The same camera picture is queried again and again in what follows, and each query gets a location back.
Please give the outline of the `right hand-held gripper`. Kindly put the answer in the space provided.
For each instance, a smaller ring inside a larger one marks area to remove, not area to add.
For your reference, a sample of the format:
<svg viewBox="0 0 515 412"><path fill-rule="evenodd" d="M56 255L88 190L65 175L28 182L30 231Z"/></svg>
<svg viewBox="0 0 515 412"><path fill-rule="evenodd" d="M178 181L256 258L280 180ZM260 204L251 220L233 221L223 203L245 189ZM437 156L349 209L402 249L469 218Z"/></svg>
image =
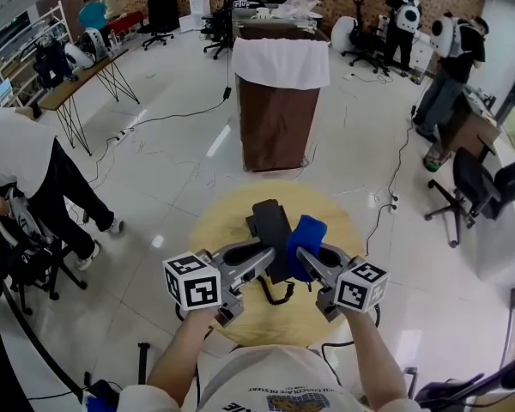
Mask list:
<svg viewBox="0 0 515 412"><path fill-rule="evenodd" d="M340 308L368 312L385 296L389 273L361 257L350 257L339 247L323 243L314 255L300 246L296 257L322 285L316 307L328 321L339 315Z"/></svg>

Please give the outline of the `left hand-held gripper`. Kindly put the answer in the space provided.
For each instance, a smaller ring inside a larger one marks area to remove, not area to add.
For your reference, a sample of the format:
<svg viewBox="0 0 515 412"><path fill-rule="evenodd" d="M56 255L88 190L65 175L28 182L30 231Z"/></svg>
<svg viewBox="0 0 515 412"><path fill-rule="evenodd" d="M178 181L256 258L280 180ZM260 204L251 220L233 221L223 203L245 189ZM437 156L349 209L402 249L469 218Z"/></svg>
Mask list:
<svg viewBox="0 0 515 412"><path fill-rule="evenodd" d="M226 245L213 256L188 251L162 262L167 292L184 312L215 309L215 319L227 327L243 312L236 288L260 276L275 260L274 248L260 239Z"/></svg>

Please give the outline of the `blue cloth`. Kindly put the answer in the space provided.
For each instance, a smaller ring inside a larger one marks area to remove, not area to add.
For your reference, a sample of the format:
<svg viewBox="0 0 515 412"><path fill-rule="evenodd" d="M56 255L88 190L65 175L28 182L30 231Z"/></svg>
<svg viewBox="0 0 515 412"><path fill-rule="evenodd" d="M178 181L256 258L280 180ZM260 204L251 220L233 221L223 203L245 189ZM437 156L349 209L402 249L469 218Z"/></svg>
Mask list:
<svg viewBox="0 0 515 412"><path fill-rule="evenodd" d="M327 225L320 220L309 215L300 217L297 227L288 237L287 242L288 269L294 279L300 282L312 282L311 276L297 258L296 252L299 247L302 247L316 257L327 230Z"/></svg>

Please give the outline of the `person's left forearm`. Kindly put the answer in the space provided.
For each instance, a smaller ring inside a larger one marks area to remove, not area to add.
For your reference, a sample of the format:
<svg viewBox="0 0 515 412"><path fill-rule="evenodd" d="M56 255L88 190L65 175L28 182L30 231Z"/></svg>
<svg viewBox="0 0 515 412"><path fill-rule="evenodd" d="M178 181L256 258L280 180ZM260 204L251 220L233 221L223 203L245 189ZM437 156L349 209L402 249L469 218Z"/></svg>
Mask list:
<svg viewBox="0 0 515 412"><path fill-rule="evenodd" d="M163 390L179 407L191 388L197 359L215 314L215 308L188 312L148 376L147 384Z"/></svg>

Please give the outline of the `white cloth bin liner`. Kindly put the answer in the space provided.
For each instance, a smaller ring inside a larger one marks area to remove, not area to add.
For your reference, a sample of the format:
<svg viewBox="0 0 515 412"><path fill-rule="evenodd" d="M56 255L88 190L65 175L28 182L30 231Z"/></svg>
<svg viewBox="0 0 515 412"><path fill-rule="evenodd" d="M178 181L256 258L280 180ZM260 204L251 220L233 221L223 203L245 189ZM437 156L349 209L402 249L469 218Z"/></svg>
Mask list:
<svg viewBox="0 0 515 412"><path fill-rule="evenodd" d="M272 88L317 89L330 85L329 47L311 39L242 39L233 45L240 78Z"/></svg>

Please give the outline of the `black metal stand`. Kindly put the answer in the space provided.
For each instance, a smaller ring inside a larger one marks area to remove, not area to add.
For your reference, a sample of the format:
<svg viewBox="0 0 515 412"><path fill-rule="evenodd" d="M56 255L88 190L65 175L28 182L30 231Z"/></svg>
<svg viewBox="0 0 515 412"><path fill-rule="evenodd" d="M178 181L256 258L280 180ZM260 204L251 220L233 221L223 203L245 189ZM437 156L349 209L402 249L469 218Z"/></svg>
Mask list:
<svg viewBox="0 0 515 412"><path fill-rule="evenodd" d="M137 346L139 355L136 383L138 385L145 385L147 380L147 363L150 344L147 342L140 342ZM84 389L82 390L83 399L96 397L103 400L113 400L113 398L117 397L124 388L120 384L111 380L98 379L97 381L92 381L91 376L88 376L88 380L85 381L84 384Z"/></svg>

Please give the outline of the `clear container colourful contents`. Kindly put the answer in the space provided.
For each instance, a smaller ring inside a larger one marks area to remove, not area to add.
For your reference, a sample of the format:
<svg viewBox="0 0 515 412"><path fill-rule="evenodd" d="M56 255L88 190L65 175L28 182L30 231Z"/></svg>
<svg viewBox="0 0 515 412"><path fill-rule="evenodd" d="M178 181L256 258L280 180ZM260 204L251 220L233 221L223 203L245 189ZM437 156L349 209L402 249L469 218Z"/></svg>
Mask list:
<svg viewBox="0 0 515 412"><path fill-rule="evenodd" d="M423 157L423 166L431 173L436 173L450 158L452 152L443 147L442 142L431 145L426 155Z"/></svg>

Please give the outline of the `black office chair with headrest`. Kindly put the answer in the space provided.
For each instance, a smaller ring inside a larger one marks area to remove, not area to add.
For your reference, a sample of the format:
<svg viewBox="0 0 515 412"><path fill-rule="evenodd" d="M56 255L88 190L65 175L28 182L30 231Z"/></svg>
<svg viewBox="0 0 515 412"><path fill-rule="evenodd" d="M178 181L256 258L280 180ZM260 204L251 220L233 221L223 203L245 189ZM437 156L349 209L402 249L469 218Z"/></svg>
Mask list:
<svg viewBox="0 0 515 412"><path fill-rule="evenodd" d="M361 6L364 0L353 0L356 8L356 21L348 39L350 45L353 46L351 51L342 51L342 56L353 55L354 59L348 63L349 66L354 65L360 61L366 61L373 67L373 73L378 74L380 71L385 75L389 75L389 70L384 64L381 57L385 52L385 39L376 34L378 29L369 26L368 29L364 28L364 19L361 12Z"/></svg>

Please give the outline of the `white rounded shell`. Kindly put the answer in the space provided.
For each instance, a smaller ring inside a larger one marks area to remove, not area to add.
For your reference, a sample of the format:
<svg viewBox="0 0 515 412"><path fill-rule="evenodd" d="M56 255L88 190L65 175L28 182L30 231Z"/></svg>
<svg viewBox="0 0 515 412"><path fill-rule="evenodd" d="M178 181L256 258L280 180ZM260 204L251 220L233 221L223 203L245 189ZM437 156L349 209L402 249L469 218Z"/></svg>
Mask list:
<svg viewBox="0 0 515 412"><path fill-rule="evenodd" d="M74 68L90 69L95 65L94 58L91 54L87 54L72 43L66 43L64 45L64 54Z"/></svg>
<svg viewBox="0 0 515 412"><path fill-rule="evenodd" d="M342 16L336 21L330 34L331 47L334 51L342 53L353 49L349 35L355 23L356 19L351 16Z"/></svg>

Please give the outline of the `white flat box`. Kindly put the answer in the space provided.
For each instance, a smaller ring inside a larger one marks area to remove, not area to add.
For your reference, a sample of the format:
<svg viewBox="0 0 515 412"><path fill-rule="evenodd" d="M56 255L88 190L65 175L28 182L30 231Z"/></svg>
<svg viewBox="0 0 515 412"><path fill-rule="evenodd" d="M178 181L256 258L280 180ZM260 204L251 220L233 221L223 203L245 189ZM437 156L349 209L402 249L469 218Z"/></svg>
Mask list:
<svg viewBox="0 0 515 412"><path fill-rule="evenodd" d="M204 24L203 14L185 15L179 18L179 31L181 33L200 31Z"/></svg>

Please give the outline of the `white black-spotted backpack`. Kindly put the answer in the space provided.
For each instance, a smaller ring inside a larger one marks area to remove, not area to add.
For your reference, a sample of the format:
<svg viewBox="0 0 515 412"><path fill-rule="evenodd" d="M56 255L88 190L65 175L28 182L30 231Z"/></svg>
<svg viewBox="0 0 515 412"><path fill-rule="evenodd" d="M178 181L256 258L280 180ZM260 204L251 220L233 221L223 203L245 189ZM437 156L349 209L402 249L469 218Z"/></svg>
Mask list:
<svg viewBox="0 0 515 412"><path fill-rule="evenodd" d="M456 58L461 50L461 32L458 18L441 16L433 22L430 46L442 58Z"/></svg>
<svg viewBox="0 0 515 412"><path fill-rule="evenodd" d="M415 34L420 26L419 1L404 3L396 12L396 25L404 32Z"/></svg>

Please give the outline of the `clear plastic bag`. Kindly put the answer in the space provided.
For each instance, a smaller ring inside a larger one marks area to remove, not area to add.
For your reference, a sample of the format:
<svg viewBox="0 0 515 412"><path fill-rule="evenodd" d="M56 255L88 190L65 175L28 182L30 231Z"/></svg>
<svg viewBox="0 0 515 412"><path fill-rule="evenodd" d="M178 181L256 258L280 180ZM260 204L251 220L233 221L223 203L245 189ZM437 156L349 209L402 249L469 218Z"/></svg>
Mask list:
<svg viewBox="0 0 515 412"><path fill-rule="evenodd" d="M287 19L309 16L319 0L287 0L271 11L274 18Z"/></svg>

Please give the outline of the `black high-back office chair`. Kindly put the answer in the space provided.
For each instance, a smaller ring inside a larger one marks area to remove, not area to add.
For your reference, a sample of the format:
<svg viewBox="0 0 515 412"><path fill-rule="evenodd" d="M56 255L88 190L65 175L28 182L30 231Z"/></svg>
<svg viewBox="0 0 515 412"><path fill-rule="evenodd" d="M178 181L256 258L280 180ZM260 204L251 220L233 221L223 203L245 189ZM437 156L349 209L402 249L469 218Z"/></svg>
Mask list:
<svg viewBox="0 0 515 412"><path fill-rule="evenodd" d="M148 35L142 42L142 48L147 51L156 42L167 44L173 39L172 31L179 28L179 9L177 0L148 0L148 22L137 32Z"/></svg>

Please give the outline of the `red table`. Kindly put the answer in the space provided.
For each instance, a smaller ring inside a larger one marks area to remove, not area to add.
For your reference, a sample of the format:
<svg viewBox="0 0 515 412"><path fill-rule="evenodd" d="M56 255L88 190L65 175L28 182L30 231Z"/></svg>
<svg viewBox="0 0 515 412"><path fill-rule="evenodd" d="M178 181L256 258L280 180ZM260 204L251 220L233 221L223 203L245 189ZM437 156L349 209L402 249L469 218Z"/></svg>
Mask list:
<svg viewBox="0 0 515 412"><path fill-rule="evenodd" d="M135 32L139 27L143 26L145 15L142 11L135 11L122 14L120 17L107 23L110 30L110 36L117 42L124 40L124 37L130 32Z"/></svg>

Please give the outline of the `white shelf rack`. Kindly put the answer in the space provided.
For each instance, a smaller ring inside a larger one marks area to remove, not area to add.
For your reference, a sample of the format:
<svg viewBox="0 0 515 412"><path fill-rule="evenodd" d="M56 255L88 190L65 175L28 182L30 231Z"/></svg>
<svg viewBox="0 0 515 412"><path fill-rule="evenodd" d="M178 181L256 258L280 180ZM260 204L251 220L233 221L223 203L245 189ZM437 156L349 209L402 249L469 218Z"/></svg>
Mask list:
<svg viewBox="0 0 515 412"><path fill-rule="evenodd" d="M30 106L47 92L33 69L36 44L56 39L62 45L72 40L64 6L58 1L41 15L34 7L26 10L30 26L0 49L0 106Z"/></svg>

